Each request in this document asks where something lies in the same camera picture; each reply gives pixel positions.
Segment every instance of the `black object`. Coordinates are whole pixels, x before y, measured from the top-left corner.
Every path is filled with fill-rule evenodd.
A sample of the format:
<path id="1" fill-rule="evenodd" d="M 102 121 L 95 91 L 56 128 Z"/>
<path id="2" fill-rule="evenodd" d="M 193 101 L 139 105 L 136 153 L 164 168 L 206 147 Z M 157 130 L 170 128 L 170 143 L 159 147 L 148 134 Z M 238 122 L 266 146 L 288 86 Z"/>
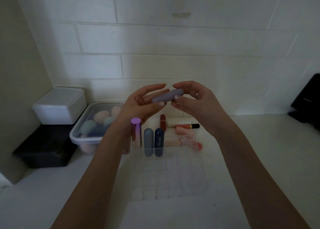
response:
<path id="1" fill-rule="evenodd" d="M 320 74 L 315 74 L 291 104 L 296 111 L 288 115 L 302 123 L 311 123 L 320 131 Z"/>
<path id="2" fill-rule="evenodd" d="M 163 129 L 158 128 L 154 132 L 154 154 L 161 157 L 163 154 L 163 146 L 165 143 L 165 132 Z"/>
<path id="3" fill-rule="evenodd" d="M 66 166 L 77 148 L 69 138 L 73 126 L 41 125 L 14 150 L 13 155 L 30 168 Z"/>

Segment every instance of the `right hand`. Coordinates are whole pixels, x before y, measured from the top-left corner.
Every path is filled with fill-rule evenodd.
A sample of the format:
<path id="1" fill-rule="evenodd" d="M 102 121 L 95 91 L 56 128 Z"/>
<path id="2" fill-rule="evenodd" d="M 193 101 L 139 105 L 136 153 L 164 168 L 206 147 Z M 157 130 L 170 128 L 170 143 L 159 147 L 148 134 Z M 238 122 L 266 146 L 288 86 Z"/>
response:
<path id="1" fill-rule="evenodd" d="M 223 125 L 230 121 L 230 117 L 210 89 L 195 81 L 178 82 L 172 86 L 176 89 L 182 88 L 185 94 L 195 99 L 175 96 L 171 105 L 192 115 L 211 135 L 218 135 Z"/>

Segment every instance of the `black box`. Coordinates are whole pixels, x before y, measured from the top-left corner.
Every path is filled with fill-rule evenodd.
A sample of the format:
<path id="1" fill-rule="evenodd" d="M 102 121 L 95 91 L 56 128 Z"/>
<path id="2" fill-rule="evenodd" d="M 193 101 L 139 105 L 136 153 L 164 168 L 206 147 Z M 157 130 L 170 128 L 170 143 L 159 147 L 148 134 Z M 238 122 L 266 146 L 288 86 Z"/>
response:
<path id="1" fill-rule="evenodd" d="M 30 168 L 66 166 L 77 148 L 69 138 L 73 126 L 41 125 L 14 150 L 13 155 Z"/>

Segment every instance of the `metallic purple cap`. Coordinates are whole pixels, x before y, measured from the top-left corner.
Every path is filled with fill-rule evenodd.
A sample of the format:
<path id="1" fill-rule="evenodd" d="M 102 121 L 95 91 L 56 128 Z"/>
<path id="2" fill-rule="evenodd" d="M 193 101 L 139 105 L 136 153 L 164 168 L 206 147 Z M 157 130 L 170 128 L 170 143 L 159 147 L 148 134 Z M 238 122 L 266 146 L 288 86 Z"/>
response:
<path id="1" fill-rule="evenodd" d="M 131 119 L 132 142 L 136 148 L 142 147 L 141 119 Z"/>

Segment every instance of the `white countertop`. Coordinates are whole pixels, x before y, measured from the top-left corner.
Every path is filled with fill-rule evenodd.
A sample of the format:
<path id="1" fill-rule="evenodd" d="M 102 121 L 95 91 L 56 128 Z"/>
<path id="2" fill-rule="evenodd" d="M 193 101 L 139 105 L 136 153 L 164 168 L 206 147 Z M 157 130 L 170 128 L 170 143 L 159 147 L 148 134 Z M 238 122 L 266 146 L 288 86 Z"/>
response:
<path id="1" fill-rule="evenodd" d="M 232 118 L 310 227 L 320 228 L 319 132 L 287 115 Z M 106 228 L 250 228 L 217 142 L 202 127 L 196 134 L 211 179 L 205 195 L 130 202 L 122 163 Z M 16 185 L 0 189 L 1 228 L 50 228 L 91 159 L 77 150 L 67 167 L 31 169 Z"/>

